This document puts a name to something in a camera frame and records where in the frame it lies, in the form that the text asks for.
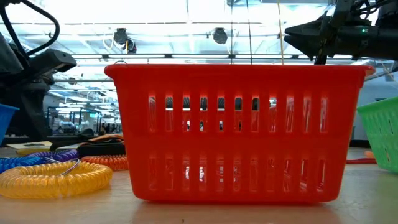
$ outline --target red wire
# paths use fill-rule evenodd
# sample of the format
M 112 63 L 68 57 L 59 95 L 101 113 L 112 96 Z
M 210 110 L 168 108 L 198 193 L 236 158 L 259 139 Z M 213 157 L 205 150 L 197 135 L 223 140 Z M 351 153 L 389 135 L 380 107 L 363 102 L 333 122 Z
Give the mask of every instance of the red wire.
M 347 159 L 346 164 L 377 164 L 375 159 L 361 158 L 361 159 Z

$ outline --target orange object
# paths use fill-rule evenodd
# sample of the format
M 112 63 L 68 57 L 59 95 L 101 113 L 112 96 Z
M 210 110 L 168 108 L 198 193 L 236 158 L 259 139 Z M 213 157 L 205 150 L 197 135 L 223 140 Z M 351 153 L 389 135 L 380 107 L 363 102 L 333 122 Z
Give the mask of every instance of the orange object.
M 372 151 L 365 151 L 365 157 L 368 159 L 374 159 L 374 154 Z
M 127 164 L 126 155 L 117 156 L 86 156 L 81 158 L 83 162 L 95 163 L 106 165 L 110 167 L 113 171 L 116 170 L 128 170 L 129 166 Z
M 118 91 L 134 194 L 191 202 L 334 200 L 368 70 L 106 67 Z

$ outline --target yellow coiled wrist keychain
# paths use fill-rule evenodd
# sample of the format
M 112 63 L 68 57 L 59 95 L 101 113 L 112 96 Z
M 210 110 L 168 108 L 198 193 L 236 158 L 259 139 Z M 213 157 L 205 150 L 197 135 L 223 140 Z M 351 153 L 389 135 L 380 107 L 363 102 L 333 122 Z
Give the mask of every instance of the yellow coiled wrist keychain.
M 10 198 L 64 198 L 101 189 L 111 179 L 109 167 L 78 159 L 15 167 L 0 174 L 0 195 Z

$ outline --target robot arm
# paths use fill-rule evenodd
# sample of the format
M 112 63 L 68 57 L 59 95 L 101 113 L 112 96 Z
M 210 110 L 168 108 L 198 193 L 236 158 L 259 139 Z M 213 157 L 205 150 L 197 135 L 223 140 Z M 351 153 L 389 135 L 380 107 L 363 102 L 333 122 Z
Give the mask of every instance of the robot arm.
M 380 9 L 376 26 L 367 17 Z M 326 64 L 335 54 L 398 60 L 398 0 L 337 0 L 332 16 L 289 27 L 284 40 L 301 50 L 315 64 Z

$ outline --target black cable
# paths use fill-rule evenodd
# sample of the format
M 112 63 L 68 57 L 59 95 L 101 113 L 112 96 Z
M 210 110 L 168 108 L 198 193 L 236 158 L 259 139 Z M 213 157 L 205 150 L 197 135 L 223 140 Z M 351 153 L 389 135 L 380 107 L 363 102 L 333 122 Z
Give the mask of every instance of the black cable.
M 36 52 L 39 52 L 39 51 L 43 50 L 44 48 L 46 48 L 46 47 L 48 47 L 50 45 L 52 45 L 57 40 L 58 36 L 60 35 L 60 29 L 61 28 L 60 28 L 60 24 L 58 23 L 56 18 L 51 16 L 48 12 L 46 12 L 43 9 L 37 7 L 36 5 L 32 4 L 28 0 L 22 0 L 22 3 L 24 3 L 29 8 L 35 10 L 36 12 L 40 13 L 41 15 L 45 16 L 46 18 L 50 19 L 55 25 L 54 36 L 47 43 L 45 43 L 45 44 L 43 44 L 41 46 L 38 46 L 37 48 L 27 52 L 27 55 L 32 55 L 32 54 L 34 54 Z
M 249 1 L 248 0 L 246 0 L 246 7 L 248 9 L 249 41 L 250 41 L 250 63 L 253 64 L 253 54 L 252 54 L 252 49 L 251 49 L 251 30 L 250 30 Z
M 356 12 L 366 12 L 366 11 L 368 11 L 368 10 L 370 10 L 370 9 L 374 9 L 374 8 L 376 8 L 376 10 L 377 10 L 377 8 L 379 8 L 380 6 L 383 6 L 383 5 L 385 5 L 385 4 L 391 3 L 392 1 L 394 1 L 394 0 L 379 1 L 379 2 L 375 3 L 375 4 L 372 5 L 372 6 L 365 7 L 365 8 L 363 8 L 363 9 L 358 9 Z
M 18 51 L 22 54 L 22 56 L 25 59 L 28 59 L 29 57 L 26 54 L 26 52 L 25 52 L 24 48 L 22 47 L 21 43 L 19 42 L 18 36 L 15 33 L 14 28 L 12 28 L 10 20 L 8 19 L 8 16 L 7 16 L 7 13 L 6 13 L 6 8 L 1 8 L 0 9 L 0 14 L 1 14 L 1 18 L 2 18 L 2 20 L 4 22 L 4 25 L 6 26 L 6 28 L 8 30 L 8 33 L 10 34 L 12 40 L 14 41 L 15 45 L 18 48 Z

